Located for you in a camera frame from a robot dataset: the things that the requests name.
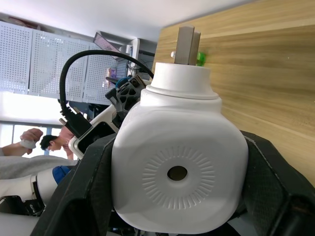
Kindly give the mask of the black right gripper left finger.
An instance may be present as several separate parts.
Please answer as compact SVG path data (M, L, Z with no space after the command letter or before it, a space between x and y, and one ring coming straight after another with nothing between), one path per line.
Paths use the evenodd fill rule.
M100 138L58 184L33 236L104 236L113 208L111 157L116 136Z

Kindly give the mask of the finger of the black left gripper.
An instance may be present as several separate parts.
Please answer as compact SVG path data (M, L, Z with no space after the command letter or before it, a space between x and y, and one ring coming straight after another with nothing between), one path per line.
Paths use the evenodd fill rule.
M126 116L140 100L144 81L138 76L125 77L116 81L115 87L105 97L114 105L119 116Z

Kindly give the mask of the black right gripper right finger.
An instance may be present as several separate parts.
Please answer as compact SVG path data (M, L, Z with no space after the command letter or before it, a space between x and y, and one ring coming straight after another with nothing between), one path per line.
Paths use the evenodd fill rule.
M249 217L258 236L313 236L315 234L315 188L292 167L267 139L243 131L248 145L243 175L241 208L229 221Z

